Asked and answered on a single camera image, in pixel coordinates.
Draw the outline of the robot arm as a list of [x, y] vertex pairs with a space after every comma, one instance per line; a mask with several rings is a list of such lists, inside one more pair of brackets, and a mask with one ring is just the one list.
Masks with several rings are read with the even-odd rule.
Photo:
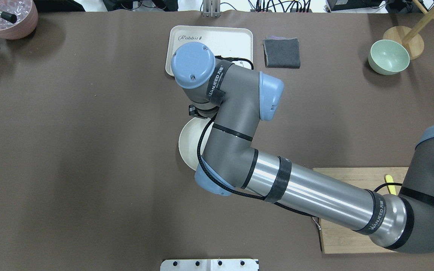
[[177, 48], [171, 69], [189, 114], [209, 118], [205, 149], [196, 151], [200, 187], [325, 219], [387, 250], [434, 252], [434, 126], [416, 144], [399, 194], [380, 195], [252, 148], [260, 120], [272, 120], [279, 105], [280, 79], [218, 59], [200, 42]]

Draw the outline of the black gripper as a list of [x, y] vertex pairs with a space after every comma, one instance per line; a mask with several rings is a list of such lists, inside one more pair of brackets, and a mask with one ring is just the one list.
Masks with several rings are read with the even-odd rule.
[[[243, 57], [216, 56], [215, 59], [218, 59], [220, 61], [228, 61], [228, 62], [233, 63], [233, 64], [236, 64], [237, 62], [247, 63], [250, 65], [251, 69], [254, 69], [253, 62], [251, 60], [248, 60], [248, 59], [243, 58]], [[209, 103], [197, 103], [194, 100], [192, 100], [192, 101], [193, 101], [193, 104], [191, 106], [189, 106], [189, 115], [193, 116], [193, 117], [211, 118], [211, 117], [216, 115], [218, 108], [219, 108], [218, 106], [212, 105], [211, 108], [204, 109], [204, 108], [202, 108], [203, 104], [210, 106], [211, 103], [210, 102]]]

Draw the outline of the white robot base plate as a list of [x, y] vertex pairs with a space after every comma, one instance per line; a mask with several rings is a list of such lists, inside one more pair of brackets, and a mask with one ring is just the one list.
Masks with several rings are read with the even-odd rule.
[[160, 271], [259, 271], [256, 259], [168, 259]]

